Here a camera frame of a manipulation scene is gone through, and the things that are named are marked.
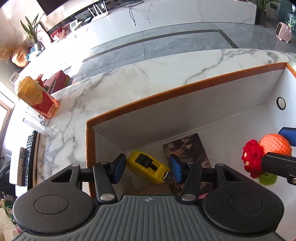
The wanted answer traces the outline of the dark illustrated card box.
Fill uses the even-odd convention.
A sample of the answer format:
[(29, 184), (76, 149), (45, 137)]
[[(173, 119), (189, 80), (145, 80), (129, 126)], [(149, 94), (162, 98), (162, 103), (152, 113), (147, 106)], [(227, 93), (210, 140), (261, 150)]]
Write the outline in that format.
[[(198, 163), (204, 168), (211, 168), (208, 156), (197, 133), (174, 140), (163, 145), (165, 156), (168, 160), (170, 154), (175, 154), (182, 162), (187, 164)], [(180, 195), (183, 184), (178, 184), (173, 178), (171, 189), (174, 194)]]

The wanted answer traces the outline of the yellow tape measure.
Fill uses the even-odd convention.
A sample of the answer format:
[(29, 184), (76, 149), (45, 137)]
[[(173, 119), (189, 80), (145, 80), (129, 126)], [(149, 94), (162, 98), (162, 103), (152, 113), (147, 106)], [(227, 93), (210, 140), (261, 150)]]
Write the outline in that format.
[(162, 184), (171, 183), (173, 180), (170, 168), (147, 153), (132, 152), (128, 156), (126, 164), (133, 174), (147, 182)]

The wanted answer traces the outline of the pink leather notebook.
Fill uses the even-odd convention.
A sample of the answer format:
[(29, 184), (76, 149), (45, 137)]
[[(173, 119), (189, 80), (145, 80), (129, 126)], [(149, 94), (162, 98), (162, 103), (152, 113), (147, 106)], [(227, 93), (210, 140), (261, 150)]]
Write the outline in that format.
[(202, 194), (202, 195), (200, 195), (199, 196), (199, 199), (204, 199), (205, 198), (205, 196), (208, 194), (208, 192), (207, 193), (204, 193), (204, 194)]

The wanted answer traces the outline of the orange cardboard box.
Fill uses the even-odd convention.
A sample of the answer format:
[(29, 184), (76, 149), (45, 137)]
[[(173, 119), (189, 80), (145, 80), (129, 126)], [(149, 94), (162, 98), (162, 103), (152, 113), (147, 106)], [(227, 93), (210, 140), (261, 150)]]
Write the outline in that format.
[[(251, 138), (295, 127), (295, 70), (276, 63), (237, 71), (130, 103), (86, 123), (86, 165), (124, 152), (166, 160), (162, 145), (197, 133), (212, 165), (243, 172), (240, 152)], [(147, 188), (130, 171), (115, 186), (118, 204), (99, 209), (90, 240), (241, 240), (171, 196), (127, 195)]]

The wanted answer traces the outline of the black remote keyboard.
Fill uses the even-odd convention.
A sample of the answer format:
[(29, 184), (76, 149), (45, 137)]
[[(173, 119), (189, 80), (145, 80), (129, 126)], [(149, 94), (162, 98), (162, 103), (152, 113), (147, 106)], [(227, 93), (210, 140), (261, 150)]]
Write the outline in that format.
[(22, 186), (27, 189), (33, 188), (34, 169), (37, 161), (38, 142), (40, 133), (33, 131), (27, 138), (26, 147), (21, 151), (23, 155), (22, 167)]

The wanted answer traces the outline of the white small device box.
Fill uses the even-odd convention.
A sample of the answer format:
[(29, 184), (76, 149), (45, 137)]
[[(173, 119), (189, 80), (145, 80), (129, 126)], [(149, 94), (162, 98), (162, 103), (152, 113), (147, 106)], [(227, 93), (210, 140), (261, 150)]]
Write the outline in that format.
[(26, 156), (26, 149), (23, 147), (16, 147), (11, 154), (10, 163), (10, 178), (11, 184), (22, 186), (23, 180), (23, 164)]

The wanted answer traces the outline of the pink small heater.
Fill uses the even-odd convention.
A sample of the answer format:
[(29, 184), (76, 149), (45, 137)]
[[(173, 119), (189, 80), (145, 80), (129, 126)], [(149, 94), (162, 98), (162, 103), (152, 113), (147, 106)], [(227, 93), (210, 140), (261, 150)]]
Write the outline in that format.
[(289, 43), (292, 39), (291, 28), (283, 22), (278, 23), (276, 30), (275, 30), (275, 34), (279, 40), (285, 41), (286, 43)]

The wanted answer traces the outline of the red gift box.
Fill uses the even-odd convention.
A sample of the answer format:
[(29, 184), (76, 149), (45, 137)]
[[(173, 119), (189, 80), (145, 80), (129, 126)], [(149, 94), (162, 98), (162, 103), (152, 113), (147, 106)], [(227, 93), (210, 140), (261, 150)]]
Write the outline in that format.
[(44, 87), (49, 94), (52, 94), (67, 87), (70, 81), (70, 76), (60, 70), (44, 81)]

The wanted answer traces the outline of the red yellow carton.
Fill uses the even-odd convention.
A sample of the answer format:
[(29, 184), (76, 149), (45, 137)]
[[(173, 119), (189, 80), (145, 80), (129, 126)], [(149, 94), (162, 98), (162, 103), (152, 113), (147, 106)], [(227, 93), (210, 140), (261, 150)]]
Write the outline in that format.
[(17, 96), (47, 119), (58, 110), (58, 101), (29, 76), (18, 84)]

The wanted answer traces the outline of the floor plant right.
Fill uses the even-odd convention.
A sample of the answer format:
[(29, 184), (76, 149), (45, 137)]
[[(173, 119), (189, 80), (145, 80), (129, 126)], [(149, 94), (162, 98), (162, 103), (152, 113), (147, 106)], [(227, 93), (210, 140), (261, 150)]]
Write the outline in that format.
[(266, 20), (266, 7), (269, 3), (279, 3), (277, 0), (255, 0), (256, 4), (256, 19), (257, 25), (264, 26)]

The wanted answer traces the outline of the white tv console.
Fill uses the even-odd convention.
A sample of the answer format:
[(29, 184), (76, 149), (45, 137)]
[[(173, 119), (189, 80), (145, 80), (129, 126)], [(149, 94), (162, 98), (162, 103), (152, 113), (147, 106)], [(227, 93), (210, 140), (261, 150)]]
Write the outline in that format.
[(143, 1), (111, 11), (46, 47), (20, 77), (62, 70), (75, 81), (147, 59), (234, 48), (219, 23), (253, 26), (256, 5), (242, 1)]

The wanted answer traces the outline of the copper vase dried flowers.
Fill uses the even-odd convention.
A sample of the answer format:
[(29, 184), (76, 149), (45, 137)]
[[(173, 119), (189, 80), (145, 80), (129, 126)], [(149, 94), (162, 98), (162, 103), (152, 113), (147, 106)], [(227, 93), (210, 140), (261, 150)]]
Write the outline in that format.
[(1, 45), (1, 61), (10, 60), (20, 68), (25, 68), (29, 61), (26, 59), (29, 50), (24, 45), (13, 48), (9, 45)]

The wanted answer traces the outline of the white wifi router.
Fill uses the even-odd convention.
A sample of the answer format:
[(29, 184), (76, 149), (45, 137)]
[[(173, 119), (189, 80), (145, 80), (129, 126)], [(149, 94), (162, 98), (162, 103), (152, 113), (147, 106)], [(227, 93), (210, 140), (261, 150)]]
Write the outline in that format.
[(91, 14), (92, 22), (102, 19), (109, 14), (105, 1), (98, 1), (97, 3), (93, 3), (93, 5), (88, 7), (87, 9)]

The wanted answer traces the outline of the potted plant left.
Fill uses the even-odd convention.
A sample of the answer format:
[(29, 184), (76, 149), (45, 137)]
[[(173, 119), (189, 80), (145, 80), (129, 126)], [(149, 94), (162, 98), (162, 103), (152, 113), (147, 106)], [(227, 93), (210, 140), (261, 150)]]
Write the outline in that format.
[(39, 53), (42, 53), (45, 50), (45, 46), (41, 41), (38, 40), (37, 37), (37, 28), (42, 16), (43, 15), (39, 17), (39, 14), (37, 14), (33, 21), (30, 21), (27, 17), (25, 17), (25, 20), (27, 21), (26, 25), (22, 21), (20, 21), (21, 26), (23, 27), (29, 38), (33, 41), (35, 50)]

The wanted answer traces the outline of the wall television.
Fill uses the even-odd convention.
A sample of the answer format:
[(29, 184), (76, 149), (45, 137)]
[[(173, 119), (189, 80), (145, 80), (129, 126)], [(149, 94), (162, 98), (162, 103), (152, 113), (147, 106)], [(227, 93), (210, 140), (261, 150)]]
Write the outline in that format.
[(68, 0), (37, 0), (38, 4), (46, 15), (49, 15), (57, 8), (67, 3)]

